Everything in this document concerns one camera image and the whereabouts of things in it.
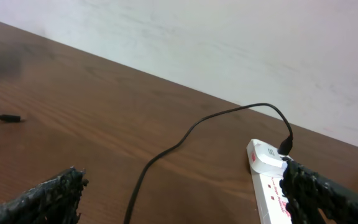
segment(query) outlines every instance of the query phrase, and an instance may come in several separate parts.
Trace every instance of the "white power strip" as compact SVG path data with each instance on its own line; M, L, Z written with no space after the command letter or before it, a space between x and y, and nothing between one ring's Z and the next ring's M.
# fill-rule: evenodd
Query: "white power strip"
M291 224L291 215L285 209L288 199L283 196L280 187L281 177L269 177L267 175L258 174L252 168L255 162L255 147L259 145L267 145L269 149L277 151L273 146L253 139L247 146L249 164L254 183L255 196L259 210L259 218L261 224Z

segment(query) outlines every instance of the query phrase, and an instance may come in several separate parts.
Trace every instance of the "black cable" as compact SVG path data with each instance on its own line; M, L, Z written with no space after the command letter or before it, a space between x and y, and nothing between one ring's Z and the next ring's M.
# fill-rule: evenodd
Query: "black cable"
M286 138L286 140L284 140L282 142L282 144L280 145L280 149L278 150L278 152L280 153L280 150L283 148L283 147L286 147L284 150L281 150L281 151L285 151L288 153L290 152L290 148L288 149L288 147L292 147L292 139L293 139L293 136L292 136L292 129L291 129L291 126L290 126L290 123L287 121L287 119L284 117L284 115L281 113L281 111L269 104L269 103L255 103L255 104L252 104L252 105L247 105L247 106L240 106L238 108L234 108L234 109L231 109L231 110L226 110L226 111L222 111L222 112L218 112L218 113L215 113L215 114L212 114L212 115L209 115L209 116L206 116L205 118L202 118L201 120L197 121L195 124L192 125L192 127L187 131L187 133L184 135L184 137L174 146L172 146L171 148L161 152L160 154L156 155L153 159L151 159L147 164L146 166L143 168L143 171L142 173L140 173L140 176L139 176L139 179L137 180L137 183L135 185L135 189L134 191L132 192L132 195L131 195L131 199L129 199L129 203L128 203L128 207L127 207L127 210L126 210L126 213L125 213L125 218L124 218L124 224L129 224L129 222L131 221L131 216L132 216L132 211L134 209L134 205L135 205L135 201L136 201L136 197L137 197L137 194L139 193L139 190L140 190L140 186L142 185L142 181L143 181L143 178L147 172L147 170L149 169L149 167L155 162L157 161L158 159L160 159L161 157L167 155L168 153L172 152L174 149L176 149L178 146L180 146L184 141L185 139L187 138L187 136L190 134L190 132L194 129L194 127L197 125L197 124L200 124L201 122L207 120L207 119L210 119L210 118L213 118L213 117L216 117L216 116L219 116L219 115L222 115L222 114L226 114L226 113L231 113L231 112L234 112L234 111L239 111L239 110L243 110L243 109L247 109L247 108L251 108L251 107L255 107L255 106L269 106L271 108L273 108L280 116L281 118L283 119L285 125L287 126L289 132L290 132L290 135L289 137Z
M8 114L0 115L0 120L5 121L5 122L10 122L10 123L16 123L16 122L22 121L20 116L8 115Z

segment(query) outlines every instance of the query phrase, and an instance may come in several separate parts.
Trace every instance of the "black object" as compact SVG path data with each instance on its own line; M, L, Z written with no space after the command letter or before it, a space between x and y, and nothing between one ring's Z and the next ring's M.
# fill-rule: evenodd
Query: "black object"
M9 115L9 114L2 114L0 115L0 120L5 121L8 123L18 123L21 122L22 119L20 116L17 115Z
M72 167L2 204L0 224L76 224L84 174Z
M140 186L142 185L142 181L143 181L143 178L147 172L147 169L149 169L149 167L155 162L157 161L158 159L160 159L161 157L167 155L168 153L172 152L174 149L176 149L177 147L179 147L184 141L185 139L187 138L187 136L191 133L191 131L194 129L195 126L197 126L197 124L200 124L201 122L207 120L207 119L210 119L210 118L213 118L213 117L216 117L216 116L219 116L219 115L222 115L222 114L226 114L226 113L231 113L231 112L235 112L235 111L239 111L239 110L243 110L243 109L248 109L248 108L252 108L252 107L256 107L256 106L268 106L270 108L272 108L273 110L275 110L280 116L281 118L283 119L285 125L287 126L289 132L290 132L290 135L288 138L286 138L282 143L281 143L281 146L280 146L280 149L282 152L286 152L286 155L288 155L288 153L290 153L291 151L291 148L292 148L292 139L293 139L293 136L292 136L292 128L290 126L290 123L287 121L287 119L284 117L283 113L281 113L281 111L271 105L270 103L255 103L253 105L247 105L247 106L240 106L238 108L234 108L234 109L231 109L231 110L226 110L226 111L222 111L222 112L218 112L218 113L215 113L215 114L211 114L209 116L206 116L204 118L201 118L199 121L197 121L195 124L192 125L192 127L190 127L190 129L187 131L187 133L182 137L182 139L174 146L172 146L171 148L161 152L160 154L156 155L153 159L151 159L147 164L146 166L143 168L142 172L140 173L140 176L139 176L139 179L137 180L136 182L136 185L135 185L135 189L133 190L132 192L132 195L131 195L131 198L129 199L129 203L128 203L128 207L127 207L127 210L126 210L126 213L125 213L125 218L124 218L124 224L129 224L129 222L131 221L131 216L132 216L132 211L134 209L134 205L135 205L135 201L136 201L136 197L137 197L137 194L139 193L139 190L140 190Z
M326 223L318 209L337 224L358 224L358 195L295 161L287 161L280 181L293 224Z

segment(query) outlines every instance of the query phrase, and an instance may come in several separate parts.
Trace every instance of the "wooden table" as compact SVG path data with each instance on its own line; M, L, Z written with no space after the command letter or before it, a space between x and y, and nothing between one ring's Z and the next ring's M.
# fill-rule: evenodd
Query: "wooden table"
M75 166L90 181L80 223L122 223L146 162L236 106L0 23L0 113L27 117L0 122L0 203ZM295 160L358 192L358 147L293 130ZM251 110L202 123L149 169L131 223L259 223L246 145L286 136Z

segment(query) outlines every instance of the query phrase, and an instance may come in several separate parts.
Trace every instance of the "white wall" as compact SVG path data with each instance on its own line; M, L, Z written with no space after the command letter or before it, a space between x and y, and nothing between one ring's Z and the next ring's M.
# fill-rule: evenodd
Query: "white wall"
M0 0L0 21L240 105L272 103L358 146L358 0Z

